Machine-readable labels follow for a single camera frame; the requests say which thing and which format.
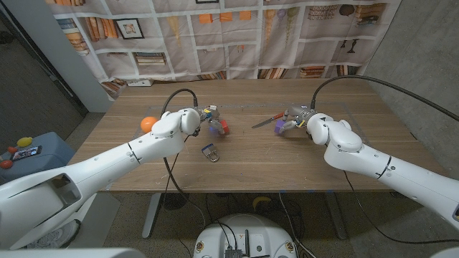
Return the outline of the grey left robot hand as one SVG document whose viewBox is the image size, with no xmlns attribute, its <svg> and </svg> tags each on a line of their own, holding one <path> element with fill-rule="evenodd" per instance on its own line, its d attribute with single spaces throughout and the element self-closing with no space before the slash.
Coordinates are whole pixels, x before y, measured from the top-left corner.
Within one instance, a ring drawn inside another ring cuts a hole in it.
<svg viewBox="0 0 459 258">
<path fill-rule="evenodd" d="M 207 121 L 211 131 L 219 135 L 227 135 L 230 133 L 227 121 L 220 117 L 220 113 L 216 105 L 209 105 L 204 108 L 196 108 L 199 113 L 201 122 Z"/>
</svg>

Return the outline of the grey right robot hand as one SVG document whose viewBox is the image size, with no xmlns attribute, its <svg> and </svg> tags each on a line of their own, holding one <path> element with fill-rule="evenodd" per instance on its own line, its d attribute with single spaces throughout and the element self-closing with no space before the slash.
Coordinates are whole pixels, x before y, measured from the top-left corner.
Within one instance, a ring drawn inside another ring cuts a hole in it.
<svg viewBox="0 0 459 258">
<path fill-rule="evenodd" d="M 281 123 L 276 123 L 275 132 L 283 134 L 287 130 L 294 128 L 304 128 L 308 120 L 316 114 L 316 111 L 306 105 L 290 106 L 287 110 L 281 113 Z"/>
</svg>

